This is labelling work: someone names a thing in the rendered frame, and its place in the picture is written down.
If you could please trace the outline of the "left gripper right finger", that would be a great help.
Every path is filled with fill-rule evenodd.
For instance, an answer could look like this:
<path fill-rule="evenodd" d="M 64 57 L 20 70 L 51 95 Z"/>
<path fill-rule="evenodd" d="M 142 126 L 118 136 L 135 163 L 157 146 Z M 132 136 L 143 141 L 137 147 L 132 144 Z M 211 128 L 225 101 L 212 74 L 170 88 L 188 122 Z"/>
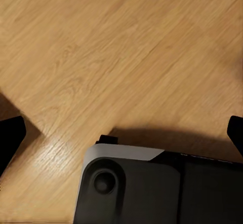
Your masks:
<path fill-rule="evenodd" d="M 243 156 L 243 118 L 231 116 L 227 134 Z"/>

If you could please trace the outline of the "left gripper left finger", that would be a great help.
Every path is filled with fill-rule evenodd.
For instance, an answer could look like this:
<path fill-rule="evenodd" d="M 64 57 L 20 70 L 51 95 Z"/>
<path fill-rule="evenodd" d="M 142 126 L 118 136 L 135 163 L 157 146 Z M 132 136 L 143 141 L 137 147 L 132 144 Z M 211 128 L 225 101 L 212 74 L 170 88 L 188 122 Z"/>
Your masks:
<path fill-rule="evenodd" d="M 0 176 L 25 136 L 26 127 L 22 116 L 0 121 Z"/>

